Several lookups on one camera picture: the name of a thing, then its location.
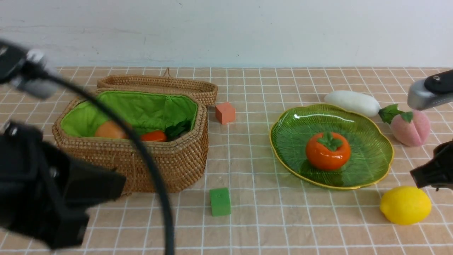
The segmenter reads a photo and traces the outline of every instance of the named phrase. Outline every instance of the white radish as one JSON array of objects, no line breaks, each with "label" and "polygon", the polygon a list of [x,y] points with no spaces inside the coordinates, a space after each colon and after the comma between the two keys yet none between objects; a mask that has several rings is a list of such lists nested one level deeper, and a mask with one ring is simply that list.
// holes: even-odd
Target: white radish
[{"label": "white radish", "polygon": [[374,97],[348,90],[333,91],[324,97],[324,101],[369,118],[378,115],[381,109]]}]

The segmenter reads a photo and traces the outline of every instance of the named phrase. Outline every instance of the foam block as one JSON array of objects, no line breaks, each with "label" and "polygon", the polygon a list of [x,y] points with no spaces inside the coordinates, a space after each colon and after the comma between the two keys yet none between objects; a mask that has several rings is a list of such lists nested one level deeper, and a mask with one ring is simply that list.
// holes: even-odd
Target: foam block
[{"label": "foam block", "polygon": [[212,216],[225,216],[231,214],[231,201],[228,188],[218,188],[209,191],[211,198]]},{"label": "foam block", "polygon": [[229,102],[218,104],[216,105],[216,119],[222,125],[233,122],[236,119],[236,109]]}]

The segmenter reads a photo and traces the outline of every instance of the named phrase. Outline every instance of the black cable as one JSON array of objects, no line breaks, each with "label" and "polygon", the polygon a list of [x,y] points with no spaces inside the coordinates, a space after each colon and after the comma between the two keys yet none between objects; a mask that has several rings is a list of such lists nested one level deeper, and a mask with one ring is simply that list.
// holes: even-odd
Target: black cable
[{"label": "black cable", "polygon": [[148,167],[151,178],[154,181],[154,186],[156,188],[157,194],[160,199],[160,204],[162,206],[162,214],[164,216],[164,231],[165,231],[165,255],[174,255],[174,226],[173,226],[173,214],[171,210],[169,196],[167,194],[167,189],[165,188],[164,181],[160,175],[153,159],[148,154],[148,151],[142,141],[140,140],[137,133],[135,133],[131,128],[129,128],[125,122],[123,122],[113,111],[111,111],[107,106],[102,102],[97,100],[95,97],[91,96],[89,93],[84,91],[82,88],[78,87],[75,84],[72,84],[65,79],[60,77],[53,76],[47,72],[39,72],[39,77],[42,79],[49,80],[51,82],[57,83],[76,94],[81,95],[86,98],[87,101],[91,102],[94,106],[98,107],[105,115],[117,123],[127,134],[129,139],[136,146],[137,150],[141,154],[143,160]]}]

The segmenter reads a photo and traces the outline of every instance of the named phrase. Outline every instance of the basket handle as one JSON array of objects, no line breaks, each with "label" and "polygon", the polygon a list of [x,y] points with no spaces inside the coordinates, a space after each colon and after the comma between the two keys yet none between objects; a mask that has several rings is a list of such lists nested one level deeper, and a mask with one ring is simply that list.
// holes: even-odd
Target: basket handle
[{"label": "basket handle", "polygon": [[162,77],[165,77],[165,76],[171,77],[171,75],[170,75],[170,67],[167,67],[167,69],[165,70],[165,73],[162,75]]}]

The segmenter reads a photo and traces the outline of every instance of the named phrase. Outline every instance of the green fabric lining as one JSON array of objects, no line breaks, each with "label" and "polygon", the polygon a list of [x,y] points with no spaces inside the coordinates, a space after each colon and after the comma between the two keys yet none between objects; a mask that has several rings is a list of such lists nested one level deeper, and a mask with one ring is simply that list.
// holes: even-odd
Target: green fabric lining
[{"label": "green fabric lining", "polygon": [[[191,121],[193,129],[198,105],[183,95],[165,95],[130,91],[105,91],[101,102],[132,125],[139,134],[162,130],[182,121]],[[109,118],[89,102],[72,109],[61,120],[63,131],[73,137],[93,137]]]}]

